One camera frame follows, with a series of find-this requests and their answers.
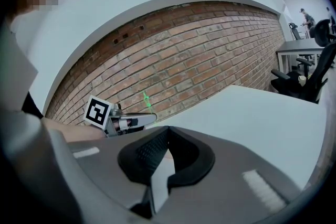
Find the white desk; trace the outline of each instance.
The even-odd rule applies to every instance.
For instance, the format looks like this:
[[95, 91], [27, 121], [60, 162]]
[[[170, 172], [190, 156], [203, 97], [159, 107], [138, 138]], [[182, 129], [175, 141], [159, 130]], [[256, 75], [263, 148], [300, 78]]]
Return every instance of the white desk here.
[[303, 189], [321, 151], [325, 122], [325, 109], [317, 104], [229, 86], [150, 127], [177, 126], [239, 143], [275, 165]]
[[287, 41], [276, 51], [279, 59], [279, 69], [284, 72], [284, 58], [288, 61], [289, 71], [291, 71], [291, 63], [286, 56], [299, 55], [299, 54], [314, 54], [315, 55], [315, 67], [317, 66], [317, 54], [322, 53], [323, 48], [317, 45], [314, 38], [299, 39], [293, 41]]

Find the person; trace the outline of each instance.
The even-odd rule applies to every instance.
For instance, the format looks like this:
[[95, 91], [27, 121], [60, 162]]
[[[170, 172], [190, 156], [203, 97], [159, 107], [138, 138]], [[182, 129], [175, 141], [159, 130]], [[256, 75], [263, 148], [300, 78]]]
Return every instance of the person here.
[[[15, 71], [13, 71], [13, 76], [7, 76], [3, 73], [0, 74], [2, 80], [2, 85], [0, 86], [0, 107], [15, 111], [19, 110], [19, 106], [22, 106], [22, 110], [25, 113], [30, 113], [37, 116], [47, 129], [56, 129], [61, 131], [67, 142], [103, 138], [105, 137], [103, 131], [96, 127], [64, 125], [54, 120], [47, 119], [37, 109], [30, 93], [26, 95], [26, 92], [25, 95], [23, 95], [24, 91], [21, 91], [21, 95], [23, 97], [20, 98], [20, 91], [18, 89], [26, 88], [28, 91], [31, 85], [28, 85], [28, 81], [30, 79], [29, 74], [34, 74], [34, 76], [31, 75], [32, 82], [35, 75], [37, 74], [37, 71], [24, 55], [21, 56], [23, 52], [20, 51], [15, 36], [13, 36], [13, 33], [11, 33], [10, 31], [10, 25], [17, 16], [29, 13], [33, 10], [38, 9], [41, 6], [48, 5], [50, 1], [53, 0], [17, 0], [16, 3], [12, 4], [12, 6], [9, 7], [9, 11], [6, 14], [5, 22], [1, 27], [1, 49], [3, 50], [0, 52], [2, 54], [2, 66], [0, 70], [18, 70], [19, 68], [21, 68], [21, 70], [27, 72], [28, 75], [25, 77], [24, 80], [15, 80], [14, 74], [17, 74], [15, 73]], [[11, 51], [14, 51], [15, 53], [13, 53], [18, 58], [21, 57], [20, 60], [17, 60], [15, 63], [10, 60], [7, 61], [7, 59], [9, 59], [10, 57], [5, 58], [4, 55], [10, 54]]]
[[327, 11], [328, 11], [328, 18], [330, 20], [330, 25], [331, 25], [331, 31], [333, 35], [336, 35], [336, 22], [334, 17], [332, 16], [329, 8], [327, 7]]
[[308, 32], [309, 32], [309, 29], [313, 26], [313, 25], [315, 25], [315, 20], [314, 20], [314, 18], [313, 17], [311, 17], [306, 11], [305, 11], [305, 9], [301, 9], [300, 10], [300, 12], [302, 13], [302, 14], [304, 14], [304, 16], [305, 16], [305, 19], [306, 19], [306, 22], [305, 23], [303, 23], [301, 26], [307, 26], [308, 27]]

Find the black office chair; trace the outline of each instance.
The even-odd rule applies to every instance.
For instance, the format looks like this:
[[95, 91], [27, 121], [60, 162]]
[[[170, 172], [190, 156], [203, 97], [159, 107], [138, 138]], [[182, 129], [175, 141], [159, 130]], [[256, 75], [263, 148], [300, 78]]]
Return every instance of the black office chair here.
[[[289, 28], [292, 30], [292, 33], [295, 37], [296, 40], [302, 39], [299, 35], [299, 32], [297, 30], [298, 26], [295, 23], [289, 23]], [[310, 59], [312, 59], [312, 54], [299, 54], [300, 57], [304, 57], [307, 61]]]
[[[294, 98], [318, 103], [318, 95], [323, 85], [328, 79], [322, 81], [324, 75], [330, 68], [336, 56], [336, 36], [329, 34], [329, 20], [319, 21], [314, 28], [314, 36], [316, 43], [325, 47], [320, 56], [319, 63], [306, 84], [302, 87], [299, 84], [300, 74], [297, 72], [289, 72], [284, 74], [276, 69], [271, 71], [278, 79], [272, 80], [271, 85], [280, 93]], [[313, 63], [298, 58], [304, 66], [311, 66]]]

